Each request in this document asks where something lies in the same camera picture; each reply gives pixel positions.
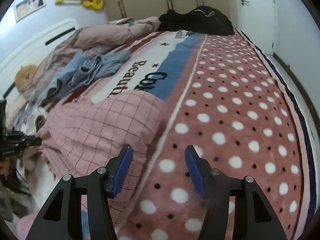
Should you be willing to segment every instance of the framed photo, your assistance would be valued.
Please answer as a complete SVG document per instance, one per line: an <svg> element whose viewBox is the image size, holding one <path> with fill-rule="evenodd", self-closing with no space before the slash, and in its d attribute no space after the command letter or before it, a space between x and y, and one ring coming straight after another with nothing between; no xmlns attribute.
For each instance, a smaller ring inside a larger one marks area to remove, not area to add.
<svg viewBox="0 0 320 240"><path fill-rule="evenodd" d="M44 0L24 0L14 6L16 22L45 6Z"/></svg>

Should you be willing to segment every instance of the headboard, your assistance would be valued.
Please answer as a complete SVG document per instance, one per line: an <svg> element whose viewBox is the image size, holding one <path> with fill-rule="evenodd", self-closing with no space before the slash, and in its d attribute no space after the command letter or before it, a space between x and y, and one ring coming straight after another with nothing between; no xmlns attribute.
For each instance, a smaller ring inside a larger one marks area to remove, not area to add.
<svg viewBox="0 0 320 240"><path fill-rule="evenodd" d="M14 78L20 68L28 64L39 65L57 45L78 28L78 22L69 18L39 32L15 49L0 63L0 100L6 99L10 106L19 96Z"/></svg>

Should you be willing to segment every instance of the blue gripper pad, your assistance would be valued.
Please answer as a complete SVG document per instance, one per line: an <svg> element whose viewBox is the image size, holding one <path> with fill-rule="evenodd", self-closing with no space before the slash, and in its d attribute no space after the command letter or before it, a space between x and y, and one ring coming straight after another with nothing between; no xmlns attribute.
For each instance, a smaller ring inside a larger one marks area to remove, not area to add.
<svg viewBox="0 0 320 240"><path fill-rule="evenodd" d="M109 181L110 186L112 186L111 194L113 197L116 197L122 190L122 186L124 184L125 177L127 176L130 164L132 162L133 150L130 145L125 145L118 157L110 159L107 167L110 164L110 178Z"/></svg>
<svg viewBox="0 0 320 240"><path fill-rule="evenodd" d="M196 193L203 198L205 196L204 190L204 177L201 174L201 171L198 167L196 158L200 160L196 150L193 146L188 146L184 153L184 159L192 180L193 187Z"/></svg>

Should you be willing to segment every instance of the white wall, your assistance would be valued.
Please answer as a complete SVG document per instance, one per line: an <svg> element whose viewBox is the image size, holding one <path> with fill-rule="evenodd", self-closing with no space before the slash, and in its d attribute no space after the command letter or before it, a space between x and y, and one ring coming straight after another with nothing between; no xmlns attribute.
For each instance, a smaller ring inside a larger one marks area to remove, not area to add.
<svg viewBox="0 0 320 240"><path fill-rule="evenodd" d="M0 22L0 62L22 43L49 26L67 18L75 18L79 27L106 23L103 10L93 11L79 5L55 5L55 0L45 0L46 6L16 23L13 5Z"/></svg>
<svg viewBox="0 0 320 240"><path fill-rule="evenodd" d="M275 53L289 64L320 114L320 30L301 0L276 0Z"/></svg>

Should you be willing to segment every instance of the yellow ukulele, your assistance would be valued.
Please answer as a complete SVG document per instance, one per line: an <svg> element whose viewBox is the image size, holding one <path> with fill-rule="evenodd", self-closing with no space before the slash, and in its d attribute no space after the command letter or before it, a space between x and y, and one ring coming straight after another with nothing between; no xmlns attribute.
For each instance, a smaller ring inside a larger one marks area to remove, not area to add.
<svg viewBox="0 0 320 240"><path fill-rule="evenodd" d="M66 0L55 0L56 4L63 3ZM83 7L89 7L93 10L99 10L103 7L103 0L72 0L72 1L80 1L80 4Z"/></svg>

